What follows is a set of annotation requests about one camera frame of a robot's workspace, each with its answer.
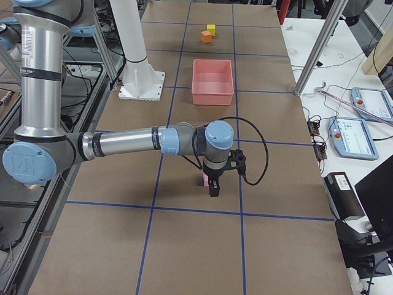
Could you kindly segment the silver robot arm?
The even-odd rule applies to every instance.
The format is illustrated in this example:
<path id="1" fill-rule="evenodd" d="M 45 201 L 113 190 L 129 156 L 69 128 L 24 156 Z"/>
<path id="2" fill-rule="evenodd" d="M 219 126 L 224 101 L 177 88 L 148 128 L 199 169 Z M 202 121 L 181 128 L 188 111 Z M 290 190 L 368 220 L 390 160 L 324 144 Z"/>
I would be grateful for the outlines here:
<path id="1" fill-rule="evenodd" d="M 14 180 L 41 184 L 68 168 L 114 154 L 159 150 L 163 155 L 202 157 L 209 194 L 233 168 L 234 131 L 216 120 L 193 128 L 180 123 L 111 133 L 66 133 L 61 129 L 61 84 L 65 34 L 95 33 L 93 1 L 15 1 L 21 25 L 21 124 L 2 163 Z"/>

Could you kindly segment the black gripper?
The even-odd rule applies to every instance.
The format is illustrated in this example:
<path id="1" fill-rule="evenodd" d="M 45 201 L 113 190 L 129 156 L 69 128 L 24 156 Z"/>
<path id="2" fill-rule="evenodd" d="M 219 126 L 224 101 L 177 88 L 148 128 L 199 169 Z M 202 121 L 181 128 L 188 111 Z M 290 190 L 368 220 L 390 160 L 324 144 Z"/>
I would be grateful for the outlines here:
<path id="1" fill-rule="evenodd" d="M 224 168 L 211 169 L 209 167 L 203 168 L 203 173 L 208 177 L 209 196 L 218 197 L 220 192 L 219 179 L 225 172 Z"/>

